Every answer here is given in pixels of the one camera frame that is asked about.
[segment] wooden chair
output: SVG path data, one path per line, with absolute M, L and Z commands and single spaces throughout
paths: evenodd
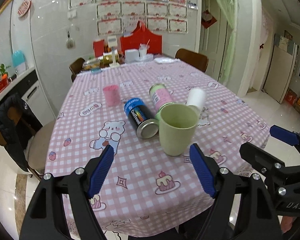
M 82 57 L 80 57 L 69 66 L 69 69 L 72 72 L 72 75 L 71 75 L 72 82 L 75 80 L 77 74 L 79 74 L 80 71 L 82 70 L 82 64 L 84 62 L 85 62 L 85 60 Z
M 209 62 L 207 56 L 195 53 L 187 49 L 179 49 L 176 53 L 175 58 L 188 63 L 189 65 L 201 70 L 202 72 L 205 72 L 207 70 Z
M 29 149 L 26 152 L 26 159 L 28 161 L 28 169 L 38 180 L 41 180 L 41 176 L 37 171 L 41 173 L 44 172 L 50 137 L 55 121 L 48 123 L 36 133 L 34 129 L 22 118 L 22 112 L 19 109 L 13 106 L 10 107 L 8 110 L 8 117 L 13 120 L 15 125 L 17 125 L 20 121 L 23 122 L 34 136 Z M 1 132 L 0 145 L 3 147 L 7 145 L 7 142 L 4 140 Z

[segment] paper cup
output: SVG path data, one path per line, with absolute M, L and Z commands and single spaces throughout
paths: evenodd
M 139 49 L 139 56 L 144 57 L 147 55 L 147 48 Z
M 160 111 L 159 140 L 163 151 L 178 156 L 186 150 L 198 123 L 196 112 L 183 104 L 167 105 Z
M 200 116 L 201 111 L 207 100 L 207 93 L 201 88 L 192 88 L 189 92 L 187 99 L 187 106 L 191 106 L 198 116 Z
M 109 85 L 102 89 L 106 98 L 107 106 L 117 106 L 120 104 L 120 88 L 118 85 Z

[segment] tablecloth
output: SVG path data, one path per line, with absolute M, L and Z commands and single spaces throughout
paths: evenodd
M 191 88 L 206 90 L 207 102 L 192 142 L 220 167 L 249 176 L 252 169 L 241 159 L 240 145 L 251 142 L 264 148 L 268 140 L 269 126 L 244 101 L 182 61 L 137 63 L 79 75 L 55 123 L 45 172 L 70 174 L 112 145 L 114 162 L 100 193 L 91 200 L 103 230 L 151 236 L 191 219 L 213 203 L 197 178 L 189 148 L 180 156 L 167 156 L 158 135 L 137 138 L 123 111 L 127 100 L 139 97 L 154 112 L 148 92 L 155 83 L 164 83 L 179 103 L 186 102 Z M 106 106 L 102 88 L 108 84 L 120 85 L 121 105 Z M 169 186 L 160 189 L 162 178 Z M 67 197 L 64 206 L 69 230 L 77 233 Z

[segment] green curtain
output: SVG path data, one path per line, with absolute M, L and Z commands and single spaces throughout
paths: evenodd
M 228 24 L 230 25 L 232 32 L 229 39 L 229 45 L 226 54 L 225 64 L 221 70 L 221 77 L 219 82 L 226 85 L 228 82 L 230 70 L 232 67 L 234 48 L 236 41 L 236 28 L 237 28 L 237 11 L 238 11 L 238 0 L 216 0 L 221 11 L 225 15 Z

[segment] black jacket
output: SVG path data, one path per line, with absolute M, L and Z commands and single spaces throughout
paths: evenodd
M 28 172 L 28 162 L 23 152 L 26 149 L 28 140 L 32 137 L 29 128 L 19 121 L 17 125 L 8 117 L 8 110 L 11 106 L 22 111 L 22 119 L 25 120 L 36 132 L 40 130 L 42 124 L 35 117 L 29 105 L 21 99 L 18 93 L 9 96 L 0 105 L 0 132 L 6 141 L 4 147 L 11 158 L 23 170 Z

